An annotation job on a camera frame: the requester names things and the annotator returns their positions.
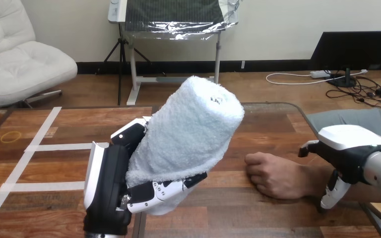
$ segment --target grey sleeve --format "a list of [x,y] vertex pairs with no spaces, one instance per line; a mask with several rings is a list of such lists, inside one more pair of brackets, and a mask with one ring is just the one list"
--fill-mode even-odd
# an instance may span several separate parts
[[334,110],[308,115],[316,131],[330,125],[359,125],[381,136],[381,110]]

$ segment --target white cable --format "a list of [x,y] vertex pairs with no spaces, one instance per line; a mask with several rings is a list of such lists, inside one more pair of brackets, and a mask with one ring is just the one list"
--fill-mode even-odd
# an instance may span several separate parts
[[[358,73],[352,73],[350,74],[350,76],[354,76],[354,75],[358,75],[358,74],[364,74],[364,73],[367,73],[367,70],[366,69],[362,69],[361,72],[358,72]],[[310,74],[306,74],[306,75],[301,75],[301,74],[292,74],[292,73],[272,73],[270,75],[268,75],[265,79],[270,82],[270,83],[273,83],[273,84],[280,84],[280,85],[305,85],[305,84],[314,84],[314,83],[322,83],[322,82],[326,82],[326,81],[330,81],[330,80],[334,80],[334,79],[339,79],[339,78],[344,78],[345,76],[341,76],[341,77],[337,77],[337,78],[330,78],[330,79],[325,79],[325,80],[320,80],[320,81],[315,81],[315,82],[310,82],[310,83],[277,83],[277,82],[273,82],[271,80],[268,79],[268,77],[272,76],[272,75],[292,75],[292,76],[299,76],[299,77],[308,77],[310,76]]]

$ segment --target computer monitor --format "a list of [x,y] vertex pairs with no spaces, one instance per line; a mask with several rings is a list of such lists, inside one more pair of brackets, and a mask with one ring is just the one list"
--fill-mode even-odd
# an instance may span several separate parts
[[344,78],[328,81],[339,87],[353,87],[350,71],[372,64],[381,64],[381,31],[323,32],[310,59],[313,70],[345,71]]

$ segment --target white armchair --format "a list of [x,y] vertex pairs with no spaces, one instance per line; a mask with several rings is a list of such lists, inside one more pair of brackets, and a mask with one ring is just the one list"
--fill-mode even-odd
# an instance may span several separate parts
[[72,58],[35,39],[21,1],[0,0],[0,107],[61,94],[58,90],[29,98],[76,76]]

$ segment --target white towel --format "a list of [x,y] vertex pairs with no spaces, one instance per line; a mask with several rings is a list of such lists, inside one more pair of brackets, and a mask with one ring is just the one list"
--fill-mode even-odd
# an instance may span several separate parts
[[[223,158],[243,116],[234,94],[206,79],[188,78],[149,121],[129,162],[128,186],[208,172]],[[188,193],[147,212],[172,211]]]

